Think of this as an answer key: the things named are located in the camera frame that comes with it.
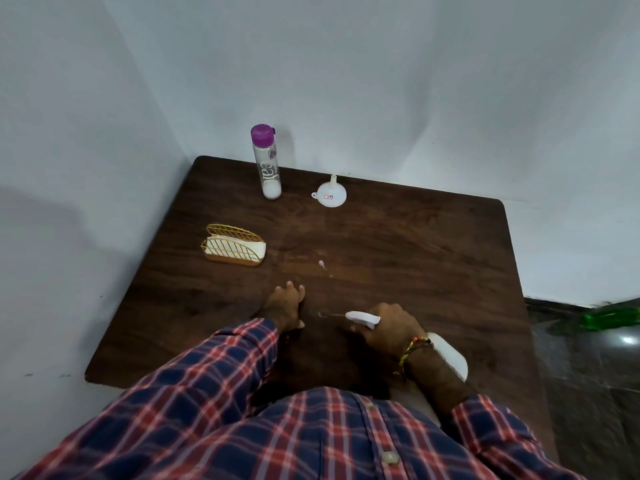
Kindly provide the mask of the person's right hand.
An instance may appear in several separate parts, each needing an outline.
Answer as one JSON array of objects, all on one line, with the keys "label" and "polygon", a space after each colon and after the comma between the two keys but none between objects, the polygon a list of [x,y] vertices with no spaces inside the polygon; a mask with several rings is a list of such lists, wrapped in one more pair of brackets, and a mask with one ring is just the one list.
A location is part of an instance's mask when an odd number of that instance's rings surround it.
[{"label": "person's right hand", "polygon": [[352,324],[351,331],[362,336],[375,352],[388,358],[400,360],[413,339],[423,339],[428,335],[416,318],[398,304],[379,303],[369,313],[380,317],[374,329]]}]

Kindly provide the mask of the person's left hand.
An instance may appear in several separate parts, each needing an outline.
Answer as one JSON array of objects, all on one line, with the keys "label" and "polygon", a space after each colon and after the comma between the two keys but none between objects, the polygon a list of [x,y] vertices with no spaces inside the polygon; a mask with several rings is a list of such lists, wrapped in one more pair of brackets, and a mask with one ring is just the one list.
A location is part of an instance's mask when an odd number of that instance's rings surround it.
[{"label": "person's left hand", "polygon": [[302,303],[298,309],[279,308],[273,305],[273,292],[258,311],[257,317],[272,322],[280,334],[304,328],[305,324],[300,319],[300,307]]}]

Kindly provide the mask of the white spray bottle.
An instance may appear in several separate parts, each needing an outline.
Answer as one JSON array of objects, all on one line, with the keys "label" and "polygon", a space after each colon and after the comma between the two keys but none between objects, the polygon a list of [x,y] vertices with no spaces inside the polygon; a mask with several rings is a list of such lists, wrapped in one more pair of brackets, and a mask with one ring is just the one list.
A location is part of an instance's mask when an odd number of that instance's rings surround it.
[{"label": "white spray bottle", "polygon": [[[368,327],[370,330],[374,330],[380,322],[380,316],[367,312],[350,311],[345,313],[344,316],[356,324]],[[464,356],[438,334],[428,332],[426,336],[433,341],[435,350],[444,362],[455,371],[462,381],[466,381],[468,378],[468,363]]]}]

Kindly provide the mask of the person's right forearm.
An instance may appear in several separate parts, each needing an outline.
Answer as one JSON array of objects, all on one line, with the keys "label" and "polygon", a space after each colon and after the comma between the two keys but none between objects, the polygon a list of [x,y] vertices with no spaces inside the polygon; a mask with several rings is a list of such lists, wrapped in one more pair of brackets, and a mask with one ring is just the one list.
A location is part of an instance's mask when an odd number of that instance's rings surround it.
[{"label": "person's right forearm", "polygon": [[546,457],[526,424],[507,407],[476,393],[436,350],[416,350],[404,371],[431,403],[445,432],[497,476],[541,475]]}]

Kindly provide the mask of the person's left forearm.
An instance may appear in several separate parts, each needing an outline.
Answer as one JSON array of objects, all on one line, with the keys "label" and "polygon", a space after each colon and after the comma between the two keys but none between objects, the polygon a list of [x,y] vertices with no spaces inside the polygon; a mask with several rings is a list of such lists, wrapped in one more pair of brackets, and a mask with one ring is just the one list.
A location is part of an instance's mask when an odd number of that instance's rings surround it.
[{"label": "person's left forearm", "polygon": [[197,442],[242,419],[275,362],[279,334],[274,320],[254,319],[146,375],[110,410],[123,423],[118,449]]}]

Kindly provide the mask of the colourful thread wristband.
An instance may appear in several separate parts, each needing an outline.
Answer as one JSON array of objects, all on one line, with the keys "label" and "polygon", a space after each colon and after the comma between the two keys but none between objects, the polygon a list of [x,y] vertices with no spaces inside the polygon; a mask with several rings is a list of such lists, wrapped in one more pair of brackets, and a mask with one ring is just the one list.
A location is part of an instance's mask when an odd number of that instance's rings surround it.
[{"label": "colourful thread wristband", "polygon": [[405,375],[404,364],[407,361],[408,357],[416,350],[424,347],[435,349],[435,345],[433,341],[428,336],[412,338],[409,345],[405,349],[404,354],[399,359],[397,370],[394,371],[394,375],[404,376]]}]

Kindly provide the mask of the white paper napkins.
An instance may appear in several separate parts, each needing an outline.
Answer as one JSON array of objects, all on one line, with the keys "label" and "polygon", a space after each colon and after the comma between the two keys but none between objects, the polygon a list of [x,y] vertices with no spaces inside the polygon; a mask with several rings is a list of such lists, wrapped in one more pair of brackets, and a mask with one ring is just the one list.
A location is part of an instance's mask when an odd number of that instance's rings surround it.
[{"label": "white paper napkins", "polygon": [[266,243],[262,241],[247,241],[224,235],[207,238],[202,244],[202,249],[204,254],[209,256],[258,264],[266,255]]}]

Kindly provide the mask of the white plastic funnel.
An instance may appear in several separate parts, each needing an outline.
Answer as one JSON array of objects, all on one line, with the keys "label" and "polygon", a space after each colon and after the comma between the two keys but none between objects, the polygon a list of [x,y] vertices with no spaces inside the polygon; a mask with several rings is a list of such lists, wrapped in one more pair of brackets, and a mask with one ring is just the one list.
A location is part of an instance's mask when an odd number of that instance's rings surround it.
[{"label": "white plastic funnel", "polygon": [[330,180],[321,184],[311,197],[322,206],[328,208],[340,207],[346,202],[347,192],[345,187],[338,183],[337,175],[331,175]]}]

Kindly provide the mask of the clear bottle with purple cap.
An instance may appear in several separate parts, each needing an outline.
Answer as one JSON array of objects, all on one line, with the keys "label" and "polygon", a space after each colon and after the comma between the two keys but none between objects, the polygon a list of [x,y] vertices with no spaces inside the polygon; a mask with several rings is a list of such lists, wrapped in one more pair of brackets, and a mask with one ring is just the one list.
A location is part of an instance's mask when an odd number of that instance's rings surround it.
[{"label": "clear bottle with purple cap", "polygon": [[253,126],[250,131],[261,190],[268,200],[276,200],[282,194],[275,133],[275,129],[265,123]]}]

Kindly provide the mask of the green plastic object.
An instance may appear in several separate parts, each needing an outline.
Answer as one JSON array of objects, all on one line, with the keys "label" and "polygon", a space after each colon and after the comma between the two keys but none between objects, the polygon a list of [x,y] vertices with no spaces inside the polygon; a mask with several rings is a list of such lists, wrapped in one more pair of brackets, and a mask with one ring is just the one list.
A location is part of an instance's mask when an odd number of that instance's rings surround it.
[{"label": "green plastic object", "polygon": [[581,326],[589,331],[604,331],[640,325],[640,306],[599,308],[582,316]]}]

